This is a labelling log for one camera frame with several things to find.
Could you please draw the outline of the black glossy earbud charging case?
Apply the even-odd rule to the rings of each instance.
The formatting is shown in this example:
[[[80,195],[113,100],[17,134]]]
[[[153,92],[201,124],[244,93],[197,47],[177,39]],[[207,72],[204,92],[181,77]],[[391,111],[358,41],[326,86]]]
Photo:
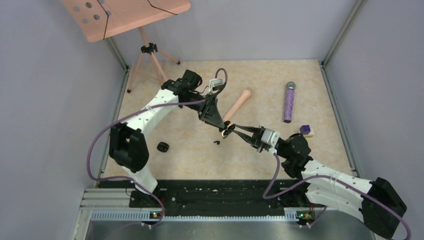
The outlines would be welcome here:
[[[220,130],[220,134],[223,139],[227,138],[235,129],[235,126],[233,123],[231,123],[229,120],[224,122],[225,127]]]

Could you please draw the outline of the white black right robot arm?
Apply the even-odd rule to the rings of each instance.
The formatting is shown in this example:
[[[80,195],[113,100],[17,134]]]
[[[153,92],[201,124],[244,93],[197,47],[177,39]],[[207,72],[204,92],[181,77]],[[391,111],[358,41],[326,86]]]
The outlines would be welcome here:
[[[301,133],[282,139],[280,133],[272,129],[238,124],[229,125],[227,131],[238,135],[258,152],[267,151],[276,158],[277,167],[262,194],[263,199],[277,198],[295,190],[293,200],[299,206],[311,203],[336,209],[388,240],[398,226],[403,225],[405,238],[411,239],[411,229],[403,218],[407,206],[386,179],[363,179],[324,165],[310,156],[308,141]],[[281,192],[269,194],[281,168],[298,182]]]

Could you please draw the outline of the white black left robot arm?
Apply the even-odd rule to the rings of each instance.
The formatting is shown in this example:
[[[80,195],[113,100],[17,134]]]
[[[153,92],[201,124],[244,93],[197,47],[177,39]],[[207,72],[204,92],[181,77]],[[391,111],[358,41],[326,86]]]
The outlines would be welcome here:
[[[158,182],[147,167],[150,157],[147,138],[160,121],[176,107],[186,106],[198,113],[200,121],[221,132],[228,126],[217,106],[217,96],[226,87],[228,78],[211,79],[206,95],[196,90],[201,82],[200,75],[186,70],[181,78],[164,82],[138,113],[127,116],[110,129],[109,156],[132,178],[136,189],[142,192],[141,200],[149,207],[156,206],[161,198],[155,190]]]

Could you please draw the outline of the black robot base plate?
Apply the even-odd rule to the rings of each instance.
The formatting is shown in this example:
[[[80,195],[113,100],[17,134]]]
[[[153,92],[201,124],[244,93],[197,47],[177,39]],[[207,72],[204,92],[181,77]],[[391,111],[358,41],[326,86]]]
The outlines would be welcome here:
[[[263,193],[269,180],[159,180],[154,197],[135,190],[131,208],[165,208],[167,217],[283,216],[288,208],[313,206],[305,195],[308,184],[272,199]]]

